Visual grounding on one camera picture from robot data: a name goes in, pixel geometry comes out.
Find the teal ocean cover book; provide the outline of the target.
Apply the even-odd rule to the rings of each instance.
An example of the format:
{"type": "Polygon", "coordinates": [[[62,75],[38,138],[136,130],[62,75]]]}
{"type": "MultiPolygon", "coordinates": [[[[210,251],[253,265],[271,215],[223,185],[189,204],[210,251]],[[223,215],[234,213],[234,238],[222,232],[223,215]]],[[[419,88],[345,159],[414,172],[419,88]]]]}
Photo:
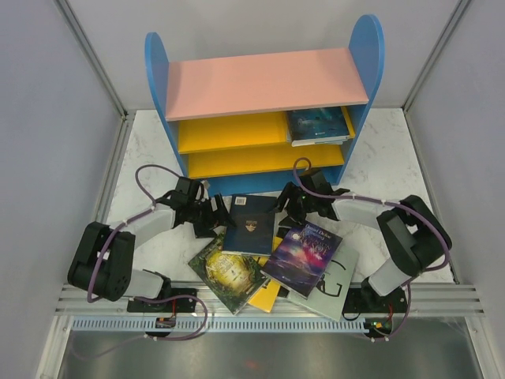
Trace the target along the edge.
{"type": "Polygon", "coordinates": [[[323,107],[286,112],[290,139],[353,136],[345,107],[323,107]]]}

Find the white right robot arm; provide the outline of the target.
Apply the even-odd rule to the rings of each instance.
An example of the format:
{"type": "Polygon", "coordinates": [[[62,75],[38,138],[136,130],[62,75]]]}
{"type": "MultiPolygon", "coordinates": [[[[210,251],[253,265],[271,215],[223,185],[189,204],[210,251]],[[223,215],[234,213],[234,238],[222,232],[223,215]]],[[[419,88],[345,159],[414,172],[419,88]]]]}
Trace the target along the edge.
{"type": "Polygon", "coordinates": [[[333,189],[320,169],[295,175],[278,196],[274,209],[287,212],[281,222],[287,229],[301,225],[309,213],[334,221],[346,221],[378,230],[389,258],[361,282],[361,304],[380,310],[389,295],[420,274],[435,261],[448,264],[452,241],[442,224],[417,195],[400,201],[357,195],[348,189],[333,189]]]}

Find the dark navy book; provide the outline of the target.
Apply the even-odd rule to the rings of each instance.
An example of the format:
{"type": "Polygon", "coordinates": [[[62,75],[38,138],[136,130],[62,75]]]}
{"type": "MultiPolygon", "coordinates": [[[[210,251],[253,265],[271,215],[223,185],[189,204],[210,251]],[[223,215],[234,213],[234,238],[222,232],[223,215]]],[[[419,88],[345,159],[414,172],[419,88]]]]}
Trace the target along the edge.
{"type": "Polygon", "coordinates": [[[268,257],[273,250],[275,197],[235,194],[230,216],[235,227],[228,227],[223,253],[268,257]]]}

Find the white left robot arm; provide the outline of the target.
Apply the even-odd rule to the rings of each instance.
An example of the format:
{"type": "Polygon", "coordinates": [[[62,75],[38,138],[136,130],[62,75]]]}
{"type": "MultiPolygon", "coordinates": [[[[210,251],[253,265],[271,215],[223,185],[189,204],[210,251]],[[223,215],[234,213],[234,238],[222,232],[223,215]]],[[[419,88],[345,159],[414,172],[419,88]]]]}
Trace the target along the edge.
{"type": "Polygon", "coordinates": [[[146,302],[154,311],[167,310],[173,301],[169,279],[135,269],[134,253],[185,223],[193,225],[197,238],[214,238],[217,227],[236,225],[220,194],[206,198],[201,182],[181,177],[150,208],[113,225],[97,221],[87,225],[67,274],[68,283],[86,291],[90,303],[129,297],[146,302]]]}

